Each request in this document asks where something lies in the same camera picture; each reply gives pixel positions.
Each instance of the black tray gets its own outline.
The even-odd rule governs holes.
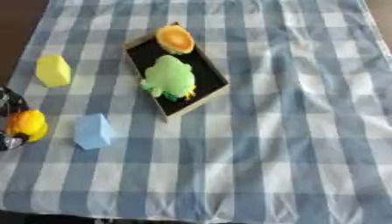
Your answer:
[[[127,49],[127,54],[131,57],[140,75],[144,78],[145,70],[148,67],[154,66],[155,61],[159,57],[169,53],[159,45],[155,38],[150,38],[142,44]],[[196,82],[196,89],[194,90],[196,96],[190,101],[184,99],[170,101],[164,96],[158,97],[157,103],[167,116],[171,116],[191,104],[198,103],[199,100],[208,97],[228,84],[226,79],[222,77],[197,46],[188,54],[172,56],[192,67],[192,73],[195,75]]]

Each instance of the toy block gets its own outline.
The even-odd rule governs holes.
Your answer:
[[[49,88],[68,85],[71,82],[71,68],[61,55],[40,57],[37,61],[36,75]]]
[[[83,150],[109,146],[112,135],[113,130],[103,114],[85,115],[75,121],[73,140]]]

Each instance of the frog eye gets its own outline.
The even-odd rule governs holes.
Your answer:
[[[150,88],[150,85],[145,80],[140,81],[140,86],[142,86],[143,89]]]
[[[161,96],[162,94],[162,89],[159,87],[154,87],[151,91],[152,96],[154,96],[155,98]]]
[[[192,67],[188,64],[185,64],[186,69],[188,69],[189,71],[192,71]]]

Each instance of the frog toy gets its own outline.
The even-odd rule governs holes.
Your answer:
[[[140,84],[153,97],[163,95],[173,102],[183,97],[189,101],[196,95],[192,67],[171,55],[158,58],[154,66],[147,68]]]

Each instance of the wooden table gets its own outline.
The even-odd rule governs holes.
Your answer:
[[[0,85],[11,77],[19,56],[34,32],[48,0],[10,0],[2,1],[0,9]]]
[[[390,0],[367,0],[367,5],[373,14],[375,22],[380,29],[385,42],[392,49],[392,1]]]

